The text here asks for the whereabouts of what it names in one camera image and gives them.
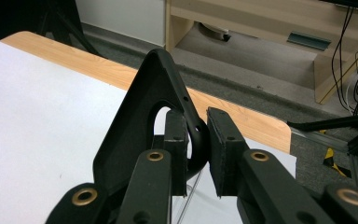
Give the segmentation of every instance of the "table leg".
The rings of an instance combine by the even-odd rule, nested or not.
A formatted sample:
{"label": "table leg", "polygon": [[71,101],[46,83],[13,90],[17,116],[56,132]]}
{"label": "table leg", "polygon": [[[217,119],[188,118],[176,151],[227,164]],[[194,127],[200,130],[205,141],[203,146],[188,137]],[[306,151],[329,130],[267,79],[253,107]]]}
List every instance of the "table leg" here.
{"label": "table leg", "polygon": [[171,0],[165,6],[165,49],[172,49],[182,40],[194,25],[194,21],[171,15]]}

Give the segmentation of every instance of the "screw hole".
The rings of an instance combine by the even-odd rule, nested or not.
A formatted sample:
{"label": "screw hole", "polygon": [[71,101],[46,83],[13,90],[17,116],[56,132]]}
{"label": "screw hole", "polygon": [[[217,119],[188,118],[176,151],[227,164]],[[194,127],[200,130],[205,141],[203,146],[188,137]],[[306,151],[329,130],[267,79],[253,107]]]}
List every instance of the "screw hole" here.
{"label": "screw hole", "polygon": [[267,161],[269,160],[269,156],[263,152],[254,152],[251,154],[251,157],[255,161]]}
{"label": "screw hole", "polygon": [[346,203],[358,206],[358,192],[353,189],[339,189],[338,197]]}
{"label": "screw hole", "polygon": [[133,216],[133,221],[137,224],[149,223],[150,215],[146,211],[141,211]]}
{"label": "screw hole", "polygon": [[161,161],[164,158],[164,154],[160,152],[150,152],[147,154],[147,159],[150,161]]}
{"label": "screw hole", "polygon": [[304,224],[315,224],[316,219],[313,215],[306,212],[297,212],[297,218]]}
{"label": "screw hole", "polygon": [[98,196],[98,192],[92,188],[80,189],[72,196],[72,204],[84,206],[92,203]]}

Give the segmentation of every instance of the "white wall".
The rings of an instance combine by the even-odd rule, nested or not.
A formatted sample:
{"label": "white wall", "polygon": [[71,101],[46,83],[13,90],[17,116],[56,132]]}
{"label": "white wall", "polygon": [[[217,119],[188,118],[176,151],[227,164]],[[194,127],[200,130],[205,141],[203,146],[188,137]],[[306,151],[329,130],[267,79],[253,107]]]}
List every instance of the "white wall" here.
{"label": "white wall", "polygon": [[82,22],[165,45],[165,0],[76,0]]}

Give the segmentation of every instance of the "wooden table edge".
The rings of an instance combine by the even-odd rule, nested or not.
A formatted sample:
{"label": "wooden table edge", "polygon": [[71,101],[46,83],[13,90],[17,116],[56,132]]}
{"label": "wooden table edge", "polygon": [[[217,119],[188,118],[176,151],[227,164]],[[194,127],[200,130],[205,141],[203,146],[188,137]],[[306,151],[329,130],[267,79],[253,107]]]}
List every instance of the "wooden table edge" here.
{"label": "wooden table edge", "polygon": [[[126,65],[66,46],[31,32],[19,32],[1,40],[13,48],[31,53],[105,83],[127,90],[137,70]],[[226,110],[243,136],[290,153],[291,130],[282,120],[187,88],[202,119],[208,106]]]}

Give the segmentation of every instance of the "white table surface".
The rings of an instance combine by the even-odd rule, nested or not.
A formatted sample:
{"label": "white table surface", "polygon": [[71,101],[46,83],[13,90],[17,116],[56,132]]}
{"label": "white table surface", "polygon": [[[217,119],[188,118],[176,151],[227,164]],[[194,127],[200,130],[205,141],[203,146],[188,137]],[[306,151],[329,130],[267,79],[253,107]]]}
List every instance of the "white table surface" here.
{"label": "white table surface", "polygon": [[[44,223],[67,190],[93,182],[92,161],[125,93],[0,43],[0,223]],[[163,120],[158,116],[157,133]],[[295,157],[248,144],[273,151],[295,175]],[[211,215],[238,213],[231,201],[217,199],[208,175],[203,172],[184,223],[238,222]]]}

